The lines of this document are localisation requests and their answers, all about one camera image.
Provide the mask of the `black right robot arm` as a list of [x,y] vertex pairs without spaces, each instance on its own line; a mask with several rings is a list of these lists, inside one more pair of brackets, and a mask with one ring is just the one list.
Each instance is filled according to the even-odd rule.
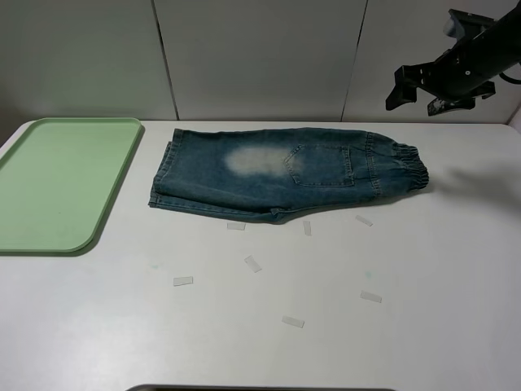
[[434,96],[427,105],[428,116],[471,110],[478,98],[496,94],[494,77],[520,83],[505,75],[520,63],[520,5],[499,20],[454,9],[449,15],[444,33],[455,44],[431,62],[398,68],[385,101],[388,111],[415,103],[418,89]]

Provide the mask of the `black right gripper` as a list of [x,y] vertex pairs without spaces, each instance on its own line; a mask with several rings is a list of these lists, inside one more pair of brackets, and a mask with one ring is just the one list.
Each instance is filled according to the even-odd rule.
[[463,42],[434,61],[398,68],[385,108],[395,110],[416,103],[417,90],[421,89],[436,97],[427,105],[428,116],[472,110],[475,98],[487,99],[496,94],[492,81],[496,75],[497,44],[489,40]]

